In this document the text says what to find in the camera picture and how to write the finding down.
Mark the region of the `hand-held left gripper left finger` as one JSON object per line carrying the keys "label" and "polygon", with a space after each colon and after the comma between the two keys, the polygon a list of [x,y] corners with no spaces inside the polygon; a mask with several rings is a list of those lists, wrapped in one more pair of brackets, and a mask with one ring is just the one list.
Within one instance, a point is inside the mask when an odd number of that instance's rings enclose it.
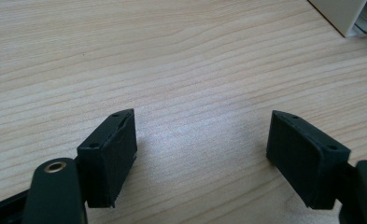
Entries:
{"label": "hand-held left gripper left finger", "polygon": [[108,116],[77,148],[84,200],[90,208],[114,207],[136,159],[134,110]]}

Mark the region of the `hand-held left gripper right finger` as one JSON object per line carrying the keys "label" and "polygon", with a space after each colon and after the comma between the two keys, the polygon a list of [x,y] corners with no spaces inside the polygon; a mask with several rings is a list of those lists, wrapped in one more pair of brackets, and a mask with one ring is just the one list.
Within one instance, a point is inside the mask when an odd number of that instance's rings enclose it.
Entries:
{"label": "hand-held left gripper right finger", "polygon": [[306,206],[331,209],[350,150],[305,119],[273,111],[266,156]]}

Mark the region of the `white drawer organizer cabinet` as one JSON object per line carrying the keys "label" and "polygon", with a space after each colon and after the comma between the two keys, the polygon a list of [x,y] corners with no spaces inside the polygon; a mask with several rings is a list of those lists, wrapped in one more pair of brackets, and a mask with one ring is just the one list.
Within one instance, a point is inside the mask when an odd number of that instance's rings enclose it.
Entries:
{"label": "white drawer organizer cabinet", "polygon": [[344,37],[367,35],[355,22],[366,0],[308,0]]}

